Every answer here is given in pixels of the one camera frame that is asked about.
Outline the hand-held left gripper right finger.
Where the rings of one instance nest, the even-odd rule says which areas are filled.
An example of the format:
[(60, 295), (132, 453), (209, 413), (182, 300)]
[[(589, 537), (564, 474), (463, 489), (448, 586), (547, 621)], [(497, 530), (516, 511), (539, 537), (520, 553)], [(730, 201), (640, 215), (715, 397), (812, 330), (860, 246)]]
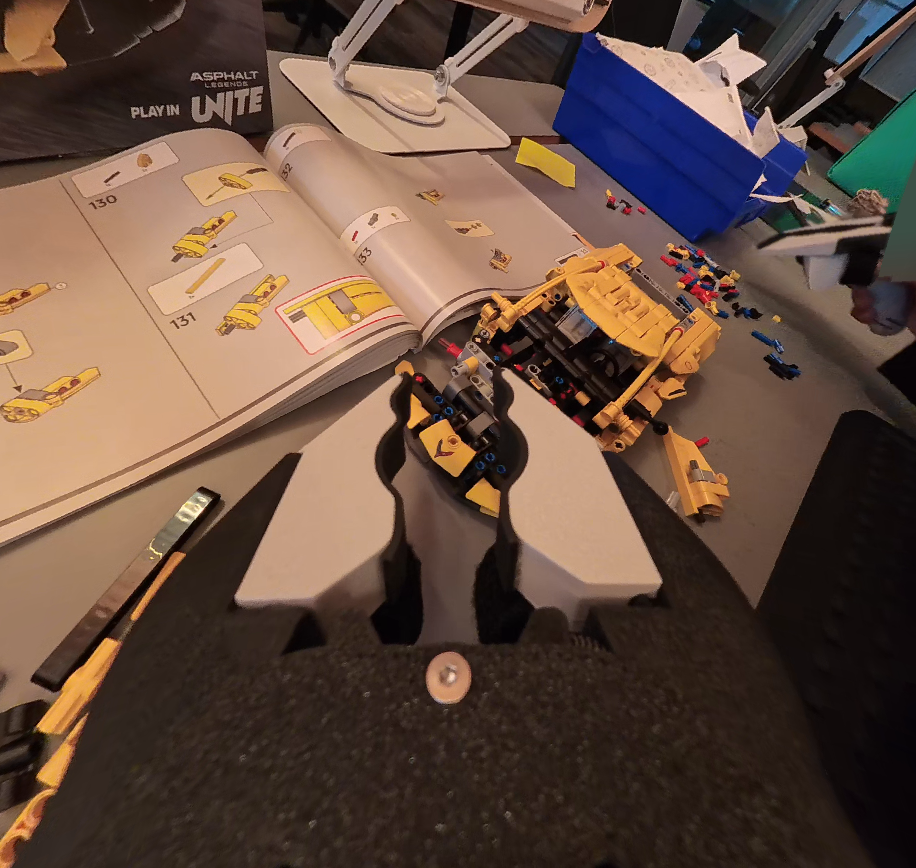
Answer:
[(594, 439), (514, 370), (493, 384), (506, 475), (475, 574), (479, 642), (518, 641), (536, 610), (578, 629), (597, 608), (655, 605), (658, 566)]

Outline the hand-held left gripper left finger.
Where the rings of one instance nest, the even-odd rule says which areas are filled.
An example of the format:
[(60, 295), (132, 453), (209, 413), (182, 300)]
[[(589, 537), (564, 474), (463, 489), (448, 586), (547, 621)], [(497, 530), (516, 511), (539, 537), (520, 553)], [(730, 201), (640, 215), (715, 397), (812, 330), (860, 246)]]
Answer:
[(420, 563), (394, 483), (412, 383), (395, 373), (300, 451), (235, 590), (238, 607), (360, 611), (383, 643), (418, 641)]

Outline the yellow panel with red pins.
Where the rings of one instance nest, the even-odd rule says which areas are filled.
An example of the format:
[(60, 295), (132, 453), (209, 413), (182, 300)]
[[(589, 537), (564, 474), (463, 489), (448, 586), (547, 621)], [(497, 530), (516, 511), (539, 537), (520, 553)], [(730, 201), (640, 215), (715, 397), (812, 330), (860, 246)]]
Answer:
[(681, 508), (689, 518), (719, 518), (730, 498), (728, 478), (716, 472), (700, 448), (673, 428), (662, 436)]

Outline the person's right forearm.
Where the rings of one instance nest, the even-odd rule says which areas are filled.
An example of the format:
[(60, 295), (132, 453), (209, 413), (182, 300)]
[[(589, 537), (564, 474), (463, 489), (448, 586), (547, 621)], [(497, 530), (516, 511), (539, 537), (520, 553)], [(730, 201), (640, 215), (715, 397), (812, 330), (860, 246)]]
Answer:
[(912, 342), (876, 369), (912, 405), (916, 402), (915, 352), (916, 343)]

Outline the grey desk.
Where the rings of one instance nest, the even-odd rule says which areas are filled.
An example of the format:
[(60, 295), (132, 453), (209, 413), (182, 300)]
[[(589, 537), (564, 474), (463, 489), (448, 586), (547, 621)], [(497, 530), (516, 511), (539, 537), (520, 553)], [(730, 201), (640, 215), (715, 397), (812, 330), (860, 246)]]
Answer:
[[(658, 285), (671, 290), (676, 273), (659, 261), (684, 238), (647, 212), (629, 217), (605, 207), (604, 191), (630, 196), (616, 180), (562, 144), (552, 123), (562, 91), (482, 75), (458, 89), (513, 141), (532, 138), (576, 164), (575, 189), (515, 164), (515, 149), (494, 153), (508, 173), (543, 200), (590, 244), (627, 244)], [(760, 255), (772, 230), (761, 221), (701, 244), (715, 260), (743, 274), (740, 304), (763, 323), (723, 322), (716, 353), (688, 395), (662, 418), (685, 438), (710, 439), (704, 450), (727, 475), (724, 515), (694, 531), (756, 604), (791, 528), (839, 416), (862, 410), (914, 434), (914, 408), (876, 372), (911, 335), (873, 335), (850, 316), (850, 292), (808, 290), (802, 270), (786, 258)], [(785, 361), (801, 376), (784, 381), (764, 361), (773, 353), (752, 330), (778, 339)], [(227, 512), (281, 458), (300, 450), (382, 383), (384, 370), (340, 387), (302, 408), (192, 459), (135, 489), (2, 548), (2, 710), (49, 694), (30, 682), (37, 666), (127, 566), (143, 544), (198, 487), (221, 494)]]

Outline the person's right hand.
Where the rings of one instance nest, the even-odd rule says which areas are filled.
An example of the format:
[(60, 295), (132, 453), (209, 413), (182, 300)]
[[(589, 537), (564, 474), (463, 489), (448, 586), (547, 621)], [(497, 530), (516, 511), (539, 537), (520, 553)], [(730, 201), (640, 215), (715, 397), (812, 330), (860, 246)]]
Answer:
[(915, 283), (879, 280), (851, 289), (853, 318), (877, 335), (915, 334)]

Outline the green baseplate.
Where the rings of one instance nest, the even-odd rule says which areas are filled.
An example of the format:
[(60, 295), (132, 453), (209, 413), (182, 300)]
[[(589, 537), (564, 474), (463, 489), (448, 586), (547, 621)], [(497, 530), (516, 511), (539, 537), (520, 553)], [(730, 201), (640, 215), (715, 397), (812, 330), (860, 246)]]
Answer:
[(760, 216), (766, 225), (777, 232), (839, 221), (846, 217), (842, 205), (831, 198), (820, 197), (798, 182), (791, 183), (785, 196), (789, 199), (769, 205)]

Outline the green box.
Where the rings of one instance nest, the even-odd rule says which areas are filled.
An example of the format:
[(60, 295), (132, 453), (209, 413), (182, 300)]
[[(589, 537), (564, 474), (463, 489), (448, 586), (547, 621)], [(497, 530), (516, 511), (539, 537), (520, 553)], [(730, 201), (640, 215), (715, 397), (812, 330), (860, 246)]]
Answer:
[(899, 207), (915, 160), (915, 91), (911, 91), (872, 131), (838, 159), (827, 172), (834, 187), (853, 197), (861, 189), (876, 190)]

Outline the pile of small colourful pins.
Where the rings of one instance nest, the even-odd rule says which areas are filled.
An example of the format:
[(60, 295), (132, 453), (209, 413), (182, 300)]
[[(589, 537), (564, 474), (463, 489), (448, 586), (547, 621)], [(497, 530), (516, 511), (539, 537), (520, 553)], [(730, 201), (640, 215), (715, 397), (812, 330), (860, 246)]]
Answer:
[(703, 250), (686, 244), (669, 243), (659, 259), (679, 276), (675, 302), (688, 313), (694, 309), (691, 298), (710, 314), (723, 319), (727, 312), (743, 315), (739, 304), (741, 273), (716, 263)]

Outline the blue plastic bin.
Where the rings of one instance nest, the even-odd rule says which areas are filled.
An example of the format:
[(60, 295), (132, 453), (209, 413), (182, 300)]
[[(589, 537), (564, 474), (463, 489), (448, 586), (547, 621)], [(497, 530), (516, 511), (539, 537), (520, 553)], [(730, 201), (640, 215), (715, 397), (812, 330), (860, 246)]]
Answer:
[(780, 134), (759, 156), (587, 34), (554, 130), (688, 241), (756, 219), (806, 152)]

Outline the yellow brick car model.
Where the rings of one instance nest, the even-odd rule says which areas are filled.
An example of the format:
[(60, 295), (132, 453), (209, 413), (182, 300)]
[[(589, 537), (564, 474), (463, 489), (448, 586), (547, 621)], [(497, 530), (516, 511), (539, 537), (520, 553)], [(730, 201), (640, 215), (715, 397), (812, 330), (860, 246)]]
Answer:
[(681, 308), (641, 264), (620, 244), (569, 256), (531, 293), (493, 293), (469, 339), (440, 338), (452, 358), (441, 388), (402, 363), (413, 381), (406, 443), (453, 499), (498, 516), (498, 370), (514, 370), (604, 452), (624, 452), (647, 431), (662, 441), (670, 426), (659, 414), (685, 396), (722, 331), (704, 308)]

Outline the black long brick beam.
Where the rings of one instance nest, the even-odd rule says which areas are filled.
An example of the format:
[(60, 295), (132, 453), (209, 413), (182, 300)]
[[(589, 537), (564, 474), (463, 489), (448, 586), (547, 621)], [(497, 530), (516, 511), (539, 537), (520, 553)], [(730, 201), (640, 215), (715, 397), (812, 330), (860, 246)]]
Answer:
[(30, 682), (43, 690), (61, 691), (66, 680), (138, 603), (165, 563), (216, 511), (221, 499), (219, 493), (205, 487), (190, 495), (33, 672)]

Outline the yellow paper strip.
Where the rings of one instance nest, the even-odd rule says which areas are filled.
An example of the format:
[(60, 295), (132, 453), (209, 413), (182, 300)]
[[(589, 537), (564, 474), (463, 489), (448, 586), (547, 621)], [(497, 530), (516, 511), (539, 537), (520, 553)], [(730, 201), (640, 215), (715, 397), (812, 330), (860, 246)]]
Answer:
[(516, 164), (531, 168), (566, 189), (576, 187), (575, 164), (528, 137), (520, 140)]

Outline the dark perforated panel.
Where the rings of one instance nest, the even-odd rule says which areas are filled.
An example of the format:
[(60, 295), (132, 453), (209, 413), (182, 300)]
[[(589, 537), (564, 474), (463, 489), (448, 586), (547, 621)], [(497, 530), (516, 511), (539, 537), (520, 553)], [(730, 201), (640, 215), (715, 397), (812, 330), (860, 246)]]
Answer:
[(842, 414), (758, 604), (876, 866), (915, 865), (915, 448)]

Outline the instruction booklet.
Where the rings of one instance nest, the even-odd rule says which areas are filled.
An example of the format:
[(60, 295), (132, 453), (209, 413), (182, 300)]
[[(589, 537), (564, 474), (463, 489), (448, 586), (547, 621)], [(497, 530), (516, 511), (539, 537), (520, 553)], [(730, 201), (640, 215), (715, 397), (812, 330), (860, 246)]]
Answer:
[(1, 197), (10, 544), (422, 349), (583, 240), (491, 157), (195, 129)]

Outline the white board stand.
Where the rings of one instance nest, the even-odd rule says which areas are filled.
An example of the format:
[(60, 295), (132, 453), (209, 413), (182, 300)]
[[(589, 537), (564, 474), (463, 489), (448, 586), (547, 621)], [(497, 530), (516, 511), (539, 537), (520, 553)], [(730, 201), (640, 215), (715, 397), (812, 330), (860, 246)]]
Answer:
[(529, 22), (501, 14), (434, 73), (357, 63), (405, 0), (364, 0), (335, 37), (326, 64), (287, 57), (284, 77), (348, 139), (392, 155), (504, 150), (510, 136), (455, 89), (457, 80)]

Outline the black toy set box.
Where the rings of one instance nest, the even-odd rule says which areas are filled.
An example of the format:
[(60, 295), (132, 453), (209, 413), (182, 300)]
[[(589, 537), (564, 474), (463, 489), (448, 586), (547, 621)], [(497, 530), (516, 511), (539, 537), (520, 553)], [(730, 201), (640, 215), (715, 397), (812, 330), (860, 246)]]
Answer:
[(2, 162), (273, 126), (262, 0), (1, 0)]

